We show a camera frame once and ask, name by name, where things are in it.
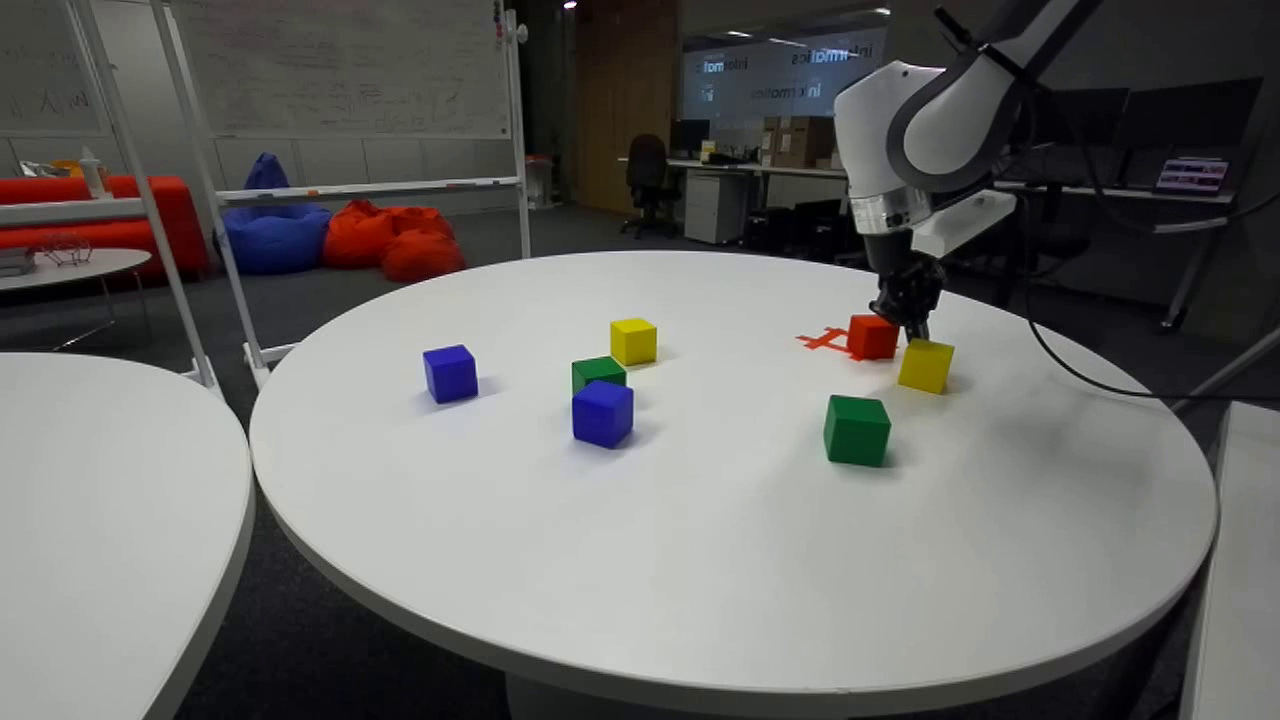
light fixture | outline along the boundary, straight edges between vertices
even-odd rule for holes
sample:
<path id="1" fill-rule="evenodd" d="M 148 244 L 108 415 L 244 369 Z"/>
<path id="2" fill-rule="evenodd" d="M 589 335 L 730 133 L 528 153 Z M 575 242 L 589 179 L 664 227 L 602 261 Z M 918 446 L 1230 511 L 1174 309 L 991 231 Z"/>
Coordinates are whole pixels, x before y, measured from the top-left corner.
<path id="1" fill-rule="evenodd" d="M 793 35 L 768 35 L 768 45 L 777 45 L 777 47 L 806 47 L 806 45 L 799 45 Z"/>
<path id="2" fill-rule="evenodd" d="M 852 47 L 817 47 L 817 54 L 806 54 L 812 65 L 846 65 L 856 55 L 861 54 L 852 54 Z"/>

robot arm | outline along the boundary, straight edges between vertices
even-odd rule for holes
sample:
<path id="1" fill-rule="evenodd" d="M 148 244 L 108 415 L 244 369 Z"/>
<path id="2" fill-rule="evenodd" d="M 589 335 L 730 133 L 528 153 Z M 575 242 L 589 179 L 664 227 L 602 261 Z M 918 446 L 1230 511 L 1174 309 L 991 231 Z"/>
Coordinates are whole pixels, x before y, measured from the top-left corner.
<path id="1" fill-rule="evenodd" d="M 982 179 L 1013 133 L 1020 98 L 1079 33 L 1098 0 L 1005 0 L 966 35 L 947 12 L 950 68 L 885 65 L 836 98 L 836 146 L 856 231 L 881 271 L 876 314 L 928 335 L 941 261 L 994 227 L 1017 199 Z"/>

blue cube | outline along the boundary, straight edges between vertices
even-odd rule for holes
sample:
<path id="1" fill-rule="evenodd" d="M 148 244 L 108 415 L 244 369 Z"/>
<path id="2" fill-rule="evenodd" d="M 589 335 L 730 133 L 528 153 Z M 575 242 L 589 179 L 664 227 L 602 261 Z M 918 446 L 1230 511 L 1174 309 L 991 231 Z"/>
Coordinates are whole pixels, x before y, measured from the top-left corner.
<path id="1" fill-rule="evenodd" d="M 618 448 L 635 424 L 635 394 L 624 383 L 582 383 L 571 395 L 571 436 L 594 448 Z"/>
<path id="2" fill-rule="evenodd" d="M 424 351 L 437 406 L 481 395 L 474 358 L 464 346 Z"/>

toy block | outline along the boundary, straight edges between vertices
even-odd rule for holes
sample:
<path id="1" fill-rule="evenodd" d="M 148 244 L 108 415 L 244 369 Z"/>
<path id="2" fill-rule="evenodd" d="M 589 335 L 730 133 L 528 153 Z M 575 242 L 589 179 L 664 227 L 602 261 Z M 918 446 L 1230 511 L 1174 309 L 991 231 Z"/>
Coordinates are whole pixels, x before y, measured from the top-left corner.
<path id="1" fill-rule="evenodd" d="M 950 358 L 955 358 L 950 346 L 912 339 L 896 383 L 943 395 L 950 383 Z"/>
<path id="2" fill-rule="evenodd" d="M 846 321 L 846 358 L 892 359 L 896 358 L 896 323 L 887 323 L 885 316 L 852 316 Z"/>
<path id="3" fill-rule="evenodd" d="M 437 406 L 481 395 L 474 358 L 464 346 L 424 351 Z"/>
<path id="4" fill-rule="evenodd" d="M 635 429 L 635 394 L 627 383 L 582 383 L 571 395 L 571 436 L 594 448 L 618 448 Z"/>
<path id="5" fill-rule="evenodd" d="M 582 383 L 627 383 L 627 373 L 613 358 L 591 358 L 571 365 L 571 394 Z"/>
<path id="6" fill-rule="evenodd" d="M 829 402 L 829 461 L 832 463 L 885 463 L 892 419 L 881 402 L 832 395 Z"/>
<path id="7" fill-rule="evenodd" d="M 654 365 L 654 330 L 640 316 L 616 321 L 608 330 L 608 351 L 627 369 Z"/>

red bean bag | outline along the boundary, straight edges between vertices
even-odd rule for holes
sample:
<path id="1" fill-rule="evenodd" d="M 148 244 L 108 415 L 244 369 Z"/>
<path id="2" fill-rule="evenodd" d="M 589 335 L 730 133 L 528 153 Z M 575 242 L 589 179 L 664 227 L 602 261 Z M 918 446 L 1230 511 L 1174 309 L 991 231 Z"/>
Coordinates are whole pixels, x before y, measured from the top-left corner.
<path id="1" fill-rule="evenodd" d="M 459 271 L 450 227 L 437 207 L 399 207 L 396 242 L 382 253 L 382 277 L 396 284 L 417 284 L 428 277 Z"/>
<path id="2" fill-rule="evenodd" d="M 327 221 L 324 263 L 327 268 L 381 268 L 386 244 L 396 238 L 396 218 L 352 199 Z"/>

